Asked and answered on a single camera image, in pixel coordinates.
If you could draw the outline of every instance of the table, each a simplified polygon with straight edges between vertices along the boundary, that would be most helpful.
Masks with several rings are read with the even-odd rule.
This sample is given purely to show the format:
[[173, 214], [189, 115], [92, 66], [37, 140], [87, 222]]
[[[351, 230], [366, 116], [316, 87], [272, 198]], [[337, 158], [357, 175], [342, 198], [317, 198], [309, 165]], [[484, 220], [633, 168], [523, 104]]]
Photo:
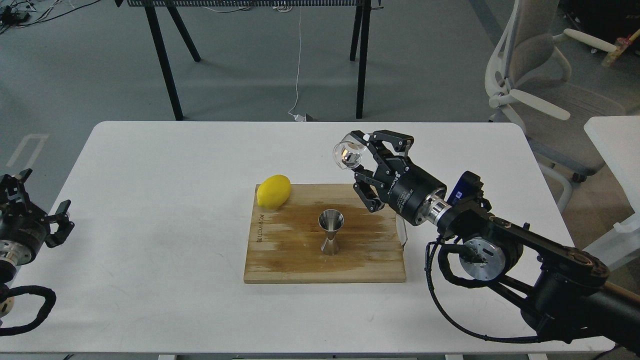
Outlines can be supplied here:
[[[56, 201], [72, 200], [76, 228], [63, 246], [43, 249], [23, 266], [15, 281], [54, 289], [58, 303], [35, 331], [4, 338], [0, 352], [371, 357], [613, 346], [604, 338], [490, 343], [455, 329], [426, 286], [424, 250], [436, 236], [431, 224], [408, 228], [404, 283], [245, 284], [255, 185], [273, 174], [293, 183], [352, 183], [353, 173], [340, 170], [332, 152], [355, 129], [413, 135], [412, 160], [450, 189], [471, 170], [482, 177], [496, 215], [572, 244], [513, 124], [103, 122]], [[510, 274], [532, 284], [539, 265], [527, 249]], [[434, 282], [449, 314], [469, 329], [534, 334], [519, 310], [490, 290], [454, 287], [438, 272]], [[29, 301], [18, 302], [7, 326], [31, 319], [39, 304]]]
[[585, 248], [613, 270], [640, 255], [640, 116], [592, 117], [584, 130], [636, 212]]
[[[118, 7], [124, 0], [115, 0]], [[201, 57], [196, 49], [187, 27], [178, 13], [177, 6], [355, 6], [356, 14], [353, 21], [353, 34], [351, 37], [351, 52], [349, 60], [356, 60], [358, 37], [360, 37], [360, 61], [358, 68], [358, 90], [356, 93], [356, 119], [362, 119], [364, 108], [364, 86], [367, 73], [367, 52], [369, 48], [369, 23], [371, 21], [371, 0], [127, 0], [129, 6], [144, 6], [147, 14], [149, 29], [154, 39], [158, 61], [162, 69], [164, 83], [169, 94], [169, 100], [175, 120], [182, 120], [182, 107], [175, 89], [175, 82], [169, 65], [164, 40], [160, 31], [160, 24], [156, 14], [156, 7], [166, 7], [171, 15], [178, 32], [182, 37], [193, 61], [200, 62]]]

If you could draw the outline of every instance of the black table leg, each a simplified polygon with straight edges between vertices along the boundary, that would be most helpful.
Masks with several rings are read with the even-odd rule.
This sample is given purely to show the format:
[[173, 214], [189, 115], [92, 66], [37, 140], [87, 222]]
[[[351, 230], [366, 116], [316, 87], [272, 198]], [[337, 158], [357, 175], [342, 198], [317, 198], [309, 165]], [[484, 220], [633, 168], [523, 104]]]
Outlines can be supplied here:
[[356, 50], [358, 49], [358, 37], [360, 36], [360, 26], [362, 25], [362, 6], [356, 6], [356, 18], [353, 21], [353, 36], [351, 37], [351, 52], [349, 60], [356, 60]]
[[175, 26], [178, 28], [178, 31], [180, 31], [180, 35], [182, 35], [182, 39], [184, 40], [184, 43], [187, 45], [187, 48], [191, 53], [191, 57], [193, 57], [193, 61], [195, 62], [200, 61], [201, 60], [200, 54], [198, 54], [198, 50], [196, 49], [196, 46], [193, 45], [191, 36], [189, 36], [187, 27], [185, 27], [184, 22], [182, 21], [182, 18], [178, 13], [178, 9], [176, 9], [175, 6], [167, 6], [166, 9], [169, 10], [169, 14], [171, 14], [171, 18], [173, 19]]
[[362, 119], [364, 107], [364, 81], [367, 75], [367, 50], [369, 48], [369, 22], [371, 21], [371, 0], [362, 5], [362, 35], [360, 39], [360, 69], [358, 71], [358, 97], [356, 98], [356, 119]]
[[145, 12], [147, 13], [147, 20], [149, 21], [151, 36], [154, 38], [154, 45], [156, 45], [158, 61], [160, 61], [160, 68], [162, 69], [164, 83], [166, 84], [166, 91], [169, 93], [169, 100], [171, 100], [171, 107], [173, 108], [175, 120], [182, 120], [184, 116], [182, 115], [180, 100], [178, 99], [178, 91], [176, 91], [175, 83], [173, 82], [173, 75], [171, 74], [171, 67], [169, 66], [169, 58], [167, 57], [166, 49], [164, 48], [156, 8], [153, 6], [145, 6]]

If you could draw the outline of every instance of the wooden cutting board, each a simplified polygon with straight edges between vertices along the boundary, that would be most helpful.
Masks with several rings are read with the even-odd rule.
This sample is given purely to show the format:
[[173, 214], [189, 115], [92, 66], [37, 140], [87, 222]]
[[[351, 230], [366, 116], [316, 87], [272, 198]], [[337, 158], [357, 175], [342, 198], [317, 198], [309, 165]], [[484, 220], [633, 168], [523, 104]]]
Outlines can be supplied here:
[[[254, 196], [245, 283], [405, 282], [393, 210], [369, 213], [350, 184], [291, 186], [277, 210], [260, 208]], [[325, 233], [318, 217], [326, 209], [344, 215], [333, 256], [320, 250]]]

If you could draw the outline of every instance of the stainless steel jigger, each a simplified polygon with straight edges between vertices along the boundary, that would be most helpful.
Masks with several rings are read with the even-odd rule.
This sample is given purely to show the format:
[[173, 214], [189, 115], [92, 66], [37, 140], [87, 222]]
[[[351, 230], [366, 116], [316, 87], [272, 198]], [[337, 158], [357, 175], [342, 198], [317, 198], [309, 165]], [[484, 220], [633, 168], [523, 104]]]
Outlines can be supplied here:
[[335, 234], [344, 225], [344, 216], [336, 209], [324, 210], [318, 218], [318, 224], [326, 233], [324, 243], [320, 247], [324, 255], [336, 255], [338, 253], [338, 242], [335, 240]]

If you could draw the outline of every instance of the yellow lemon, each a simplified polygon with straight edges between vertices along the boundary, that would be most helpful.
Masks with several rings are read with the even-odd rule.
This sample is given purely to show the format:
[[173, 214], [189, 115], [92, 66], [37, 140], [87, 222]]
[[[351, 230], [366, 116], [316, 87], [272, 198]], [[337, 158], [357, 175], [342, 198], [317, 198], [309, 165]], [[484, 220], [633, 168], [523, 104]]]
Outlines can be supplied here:
[[258, 186], [258, 206], [277, 209], [289, 198], [291, 182], [284, 175], [274, 175]]

